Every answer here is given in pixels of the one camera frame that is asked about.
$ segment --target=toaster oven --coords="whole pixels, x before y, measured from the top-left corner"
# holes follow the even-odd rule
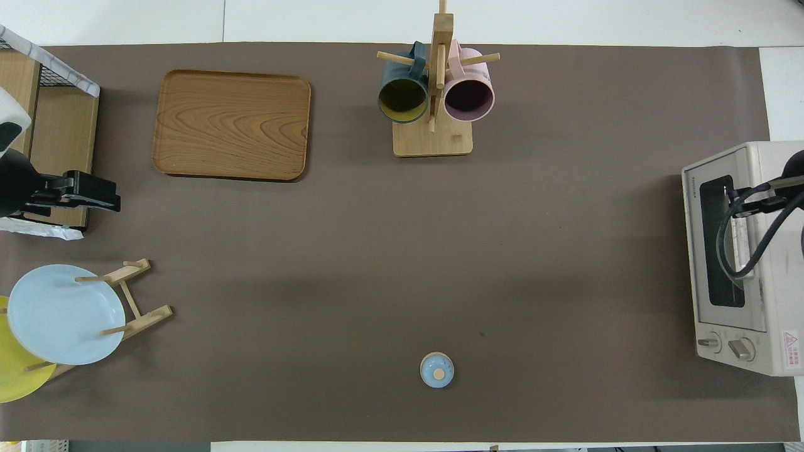
[[[695,349],[702,358],[771,376],[804,375],[804,212],[786,217],[745,277],[729,277],[717,242],[731,266],[742,268],[779,212],[730,217],[733,194],[780,178],[804,142],[747,142],[683,169]],[[747,200],[768,198],[757,193]]]

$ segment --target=mug handle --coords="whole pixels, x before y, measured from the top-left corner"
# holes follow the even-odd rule
[[[453,78],[463,77],[466,74],[463,71],[463,66],[461,66],[461,45],[457,43],[457,39],[453,39],[452,43],[449,44],[447,63]]]
[[[427,62],[425,59],[425,45],[416,41],[413,43],[408,56],[413,58],[413,66],[410,67],[409,75],[412,79],[418,80],[421,78],[421,73],[425,71],[425,63]]]

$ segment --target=wooden mug rack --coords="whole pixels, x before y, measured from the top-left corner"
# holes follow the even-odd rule
[[[408,124],[393,123],[394,155],[397,157],[466,155],[472,152],[472,123],[453,119],[444,108],[447,49],[452,42],[454,29],[454,16],[446,12],[446,4],[446,0],[439,0],[438,12],[433,19],[428,64],[425,66],[430,71],[428,113]],[[410,58],[384,51],[378,51],[377,58],[408,66],[413,64]],[[480,55],[461,60],[461,66],[499,59],[498,53]]]

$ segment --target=blue lid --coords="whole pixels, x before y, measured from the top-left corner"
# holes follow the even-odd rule
[[[430,388],[444,388],[455,377],[452,360],[445,354],[435,351],[425,356],[420,366],[421,379]]]

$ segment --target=yellow plate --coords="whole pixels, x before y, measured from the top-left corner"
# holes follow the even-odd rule
[[[8,306],[8,297],[0,297],[0,308]],[[39,389],[55,370],[55,364],[25,372],[25,368],[41,363],[19,345],[8,327],[8,318],[0,314],[0,403],[15,401]]]

